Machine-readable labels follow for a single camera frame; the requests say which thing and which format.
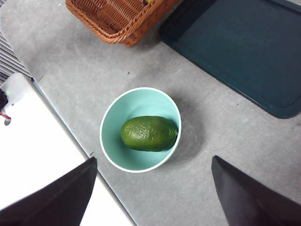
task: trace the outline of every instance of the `bowl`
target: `bowl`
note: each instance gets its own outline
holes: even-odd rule
[[[161,116],[178,127],[178,137],[172,148],[160,152],[136,151],[125,146],[121,139],[122,125],[138,116]],[[181,137],[181,116],[178,107],[166,93],[149,87],[131,89],[110,104],[100,126],[100,144],[105,157],[125,172],[142,173],[165,163],[175,152]]]

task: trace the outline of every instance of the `brown wicker basket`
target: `brown wicker basket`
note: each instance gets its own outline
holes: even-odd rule
[[[66,6],[103,41],[132,47],[177,1],[66,0]]]

